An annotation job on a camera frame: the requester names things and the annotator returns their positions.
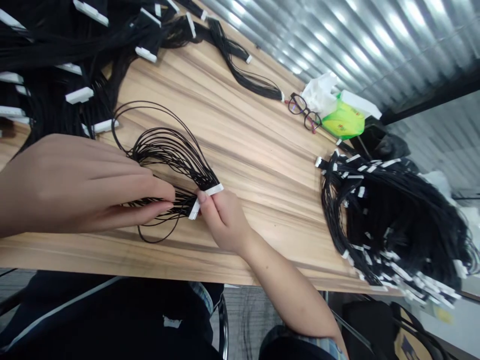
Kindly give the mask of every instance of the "sleeve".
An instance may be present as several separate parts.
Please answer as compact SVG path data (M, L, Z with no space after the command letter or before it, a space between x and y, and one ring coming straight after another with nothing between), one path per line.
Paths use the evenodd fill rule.
M347 360L331 338L299 335L285 326L275 326L260 347L259 360Z

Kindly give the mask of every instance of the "fingernail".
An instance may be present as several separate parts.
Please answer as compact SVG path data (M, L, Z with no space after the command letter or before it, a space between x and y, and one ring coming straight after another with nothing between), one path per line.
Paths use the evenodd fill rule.
M199 191L196 193L196 197L200 204L203 204L207 200L207 193L205 191Z

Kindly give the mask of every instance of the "hand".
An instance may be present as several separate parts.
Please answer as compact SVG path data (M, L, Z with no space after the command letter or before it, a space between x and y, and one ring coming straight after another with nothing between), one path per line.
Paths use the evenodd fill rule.
M197 196L202 217L218 247L243 257L250 243L260 236L250 227L237 195L223 190L212 196L198 191Z
M120 206L141 198L166 201ZM141 225L171 209L174 200L172 185L121 150L87 138L53 134L0 172L0 237Z

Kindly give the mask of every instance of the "dark clothing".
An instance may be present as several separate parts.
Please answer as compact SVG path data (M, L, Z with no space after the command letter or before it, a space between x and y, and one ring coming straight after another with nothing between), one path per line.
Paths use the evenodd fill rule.
M76 300L91 289L98 290ZM202 289L214 305L219 302L222 284L202 283ZM217 360L210 316L187 281L38 271L0 333L0 347L5 359ZM300 339L277 337L262 347L260 359L333 357Z

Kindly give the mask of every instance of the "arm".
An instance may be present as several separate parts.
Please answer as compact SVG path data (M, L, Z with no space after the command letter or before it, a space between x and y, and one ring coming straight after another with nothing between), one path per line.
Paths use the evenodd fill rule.
M141 198L166 201L120 206ZM83 137L49 135L0 172L0 238L141 225L171 209L174 200L172 185L123 151Z
M327 303L290 261L250 227L237 196L227 190L212 197L202 191L197 195L215 242L247 262L285 324L301 335L332 338L346 355Z

